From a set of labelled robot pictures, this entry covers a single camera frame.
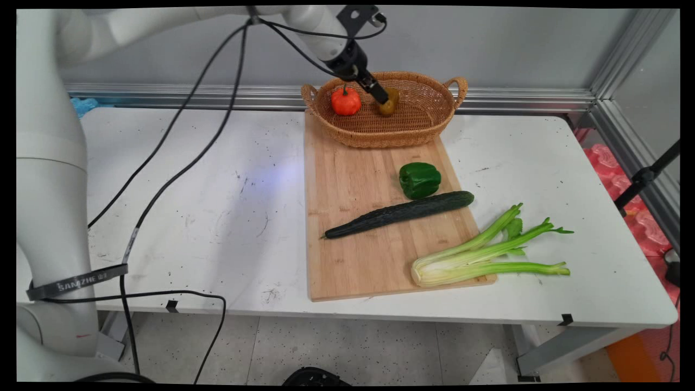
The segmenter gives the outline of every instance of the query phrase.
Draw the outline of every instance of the green bell pepper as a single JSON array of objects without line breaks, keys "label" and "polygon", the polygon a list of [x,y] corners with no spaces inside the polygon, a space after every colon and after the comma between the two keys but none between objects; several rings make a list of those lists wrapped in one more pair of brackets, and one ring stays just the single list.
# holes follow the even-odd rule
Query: green bell pepper
[{"label": "green bell pepper", "polygon": [[419,200],[434,194],[441,183],[441,173],[429,163],[408,163],[398,173],[400,186],[405,196]]}]

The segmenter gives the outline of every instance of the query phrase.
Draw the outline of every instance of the celery stalk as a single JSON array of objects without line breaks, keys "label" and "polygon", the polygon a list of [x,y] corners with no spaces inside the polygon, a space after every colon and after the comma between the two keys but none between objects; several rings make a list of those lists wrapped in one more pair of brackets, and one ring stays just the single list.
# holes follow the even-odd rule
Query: celery stalk
[{"label": "celery stalk", "polygon": [[429,256],[420,258],[413,263],[411,275],[416,284],[421,287],[451,284],[453,282],[468,280],[469,278],[480,277],[491,273],[527,272],[568,275],[568,269],[558,269],[558,265],[564,265],[564,262],[551,265],[557,266],[555,268],[532,262],[489,262],[493,258],[506,253],[523,253],[519,246],[545,232],[558,232],[561,234],[573,233],[572,231],[563,230],[562,227],[553,229],[550,218],[547,218],[542,224],[532,228],[526,233],[499,244],[478,248],[477,250],[464,251],[435,260],[432,260]]},{"label": "celery stalk", "polygon": [[538,273],[569,276],[569,269],[562,267],[565,264],[566,262],[560,262],[554,265],[544,265],[533,262],[487,262],[461,267],[456,270],[455,273],[450,269],[422,272],[412,268],[411,275],[417,285],[421,287],[435,287],[496,273]]},{"label": "celery stalk", "polygon": [[494,239],[498,233],[500,233],[509,223],[511,223],[514,218],[521,213],[519,208],[521,208],[523,203],[514,205],[509,210],[507,210],[500,218],[498,218],[492,225],[490,225],[485,231],[479,233],[473,239],[467,241],[464,244],[459,244],[458,246],[447,248],[446,250],[439,251],[438,253],[426,255],[418,260],[420,264],[426,264],[434,262],[451,255],[462,253],[468,250],[475,250],[485,246],[490,240]]}]

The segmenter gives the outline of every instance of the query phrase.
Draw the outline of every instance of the floor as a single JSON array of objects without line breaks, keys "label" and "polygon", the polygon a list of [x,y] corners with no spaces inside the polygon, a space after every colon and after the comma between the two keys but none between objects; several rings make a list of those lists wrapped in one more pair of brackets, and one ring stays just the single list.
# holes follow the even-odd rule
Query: floor
[{"label": "floor", "polygon": [[[141,373],[158,383],[192,383],[218,322],[218,315],[135,314]],[[560,330],[539,327],[541,340]],[[132,369],[127,345],[121,361]],[[313,366],[351,385],[467,385],[492,348],[505,368],[513,365],[514,340],[501,325],[227,315],[199,383],[281,385]],[[516,374],[507,370],[507,379],[515,383]],[[541,381],[618,377],[600,350],[541,373]]]}]

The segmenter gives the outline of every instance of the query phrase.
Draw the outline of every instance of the blue object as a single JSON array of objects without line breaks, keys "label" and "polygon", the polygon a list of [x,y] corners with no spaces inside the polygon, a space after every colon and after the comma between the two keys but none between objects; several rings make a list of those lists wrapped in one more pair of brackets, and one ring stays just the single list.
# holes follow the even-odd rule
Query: blue object
[{"label": "blue object", "polygon": [[95,107],[113,107],[112,104],[100,104],[94,98],[71,98],[70,103],[72,103],[72,106],[77,112],[77,118],[82,118],[86,113],[89,112],[89,110],[92,110]]}]

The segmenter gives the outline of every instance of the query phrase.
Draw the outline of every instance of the dark green cucumber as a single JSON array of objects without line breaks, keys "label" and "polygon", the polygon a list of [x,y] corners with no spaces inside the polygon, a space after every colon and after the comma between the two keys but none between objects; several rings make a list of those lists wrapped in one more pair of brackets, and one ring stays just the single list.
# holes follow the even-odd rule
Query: dark green cucumber
[{"label": "dark green cucumber", "polygon": [[451,193],[433,195],[422,200],[393,205],[363,214],[347,224],[331,228],[326,231],[324,237],[336,239],[399,221],[460,209],[469,206],[472,202],[473,194],[467,191],[452,191]]}]

